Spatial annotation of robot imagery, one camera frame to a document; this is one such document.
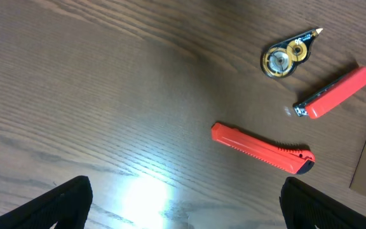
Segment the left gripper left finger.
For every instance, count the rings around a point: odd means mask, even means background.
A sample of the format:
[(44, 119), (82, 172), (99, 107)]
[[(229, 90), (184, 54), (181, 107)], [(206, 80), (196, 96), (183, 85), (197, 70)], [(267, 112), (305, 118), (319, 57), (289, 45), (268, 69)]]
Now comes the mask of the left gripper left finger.
[(92, 200), (89, 178), (77, 176), (0, 216), (0, 229), (83, 229)]

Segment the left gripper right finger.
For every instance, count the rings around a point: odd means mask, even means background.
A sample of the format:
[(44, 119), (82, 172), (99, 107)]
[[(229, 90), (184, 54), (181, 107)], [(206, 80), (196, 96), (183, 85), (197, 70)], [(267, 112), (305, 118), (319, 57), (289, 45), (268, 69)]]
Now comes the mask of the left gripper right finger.
[(366, 229), (366, 216), (295, 177), (286, 178), (280, 207), (287, 228)]

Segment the black yellow correction tape dispenser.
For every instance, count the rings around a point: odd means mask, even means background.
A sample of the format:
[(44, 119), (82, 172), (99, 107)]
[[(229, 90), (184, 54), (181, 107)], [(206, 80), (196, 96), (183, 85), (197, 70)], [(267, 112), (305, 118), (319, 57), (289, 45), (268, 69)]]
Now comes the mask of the black yellow correction tape dispenser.
[(311, 29), (270, 46), (261, 55), (262, 72), (273, 79), (290, 76), (311, 55), (314, 40), (323, 28)]

